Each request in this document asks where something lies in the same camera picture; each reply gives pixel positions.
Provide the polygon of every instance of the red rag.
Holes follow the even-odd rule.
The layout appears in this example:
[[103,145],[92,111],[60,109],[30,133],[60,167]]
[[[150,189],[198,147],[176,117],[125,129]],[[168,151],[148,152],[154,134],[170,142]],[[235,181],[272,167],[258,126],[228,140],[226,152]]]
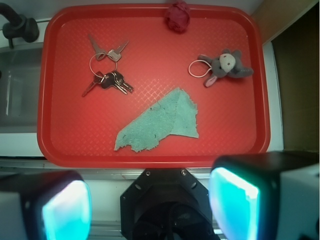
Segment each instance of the red rag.
[[185,1],[178,0],[168,8],[164,17],[170,29],[181,33],[190,23],[190,8]]

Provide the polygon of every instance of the dish cloth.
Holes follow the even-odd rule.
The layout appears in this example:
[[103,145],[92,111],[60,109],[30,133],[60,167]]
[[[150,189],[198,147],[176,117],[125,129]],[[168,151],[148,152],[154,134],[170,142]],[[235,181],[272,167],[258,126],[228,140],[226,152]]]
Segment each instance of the dish cloth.
[[116,137],[114,150],[127,145],[135,152],[151,150],[168,135],[198,138],[197,113],[197,105],[189,95],[176,88],[122,129]]

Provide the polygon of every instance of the stainless steel sink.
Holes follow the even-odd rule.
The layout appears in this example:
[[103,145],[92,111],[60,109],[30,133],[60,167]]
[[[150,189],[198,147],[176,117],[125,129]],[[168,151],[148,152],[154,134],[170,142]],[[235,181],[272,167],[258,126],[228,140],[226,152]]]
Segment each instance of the stainless steel sink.
[[42,43],[0,51],[0,133],[36,133]]

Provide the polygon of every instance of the key ring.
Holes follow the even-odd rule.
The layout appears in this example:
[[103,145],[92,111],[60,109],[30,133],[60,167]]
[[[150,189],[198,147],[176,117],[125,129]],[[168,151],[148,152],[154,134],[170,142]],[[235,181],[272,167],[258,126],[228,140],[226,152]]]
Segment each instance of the key ring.
[[[205,74],[203,74],[203,75],[201,75],[201,76],[197,76],[197,75],[194,75],[194,74],[191,72],[190,68],[191,68],[192,64],[194,64],[194,63],[196,63],[196,62],[203,62],[203,63],[205,63],[205,64],[207,64],[207,65],[209,66],[209,69],[205,72]],[[195,78],[202,78],[202,77],[204,77],[205,75],[207,75],[207,73],[210,72],[211,70],[212,70],[211,65],[210,65],[207,61],[205,61],[205,60],[200,60],[200,59],[194,60],[192,63],[190,63],[189,68],[188,68],[189,74],[190,74],[191,76],[195,77]]]
[[[98,74],[96,74],[96,73],[93,71],[93,69],[92,69],[92,67],[91,67],[91,62],[92,62],[92,59],[93,59],[95,56],[97,56],[97,55],[102,55],[102,54],[103,54],[103,55],[110,56],[108,53],[106,54],[106,53],[104,53],[104,52],[99,52],[99,53],[96,53],[95,55],[93,55],[93,56],[90,58],[90,61],[89,61],[89,68],[90,68],[91,72],[92,72],[95,76],[97,76],[98,78],[101,78],[101,79],[103,79],[104,76],[99,76]],[[114,69],[113,71],[117,70],[117,68],[118,68],[118,64],[117,64],[117,62],[115,61],[115,69]]]

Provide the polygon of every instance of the red tray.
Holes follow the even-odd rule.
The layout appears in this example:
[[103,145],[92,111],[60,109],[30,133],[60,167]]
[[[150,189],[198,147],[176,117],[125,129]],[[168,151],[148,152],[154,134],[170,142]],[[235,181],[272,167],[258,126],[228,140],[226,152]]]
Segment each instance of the red tray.
[[[54,164],[77,168],[211,167],[219,155],[265,152],[270,122],[262,43],[250,16],[229,7],[190,5],[187,31],[170,30],[166,4],[106,4],[63,9],[49,23],[43,46],[37,138]],[[118,71],[134,87],[124,95],[95,87],[89,60],[94,49],[115,49],[125,40]],[[242,51],[244,79],[222,78],[205,88],[206,79],[188,73],[199,54]],[[95,71],[110,72],[108,58],[93,61]],[[195,65],[195,74],[205,72]],[[199,139],[170,135],[152,150],[130,146],[114,151],[118,132],[175,88],[185,90],[198,107]]]

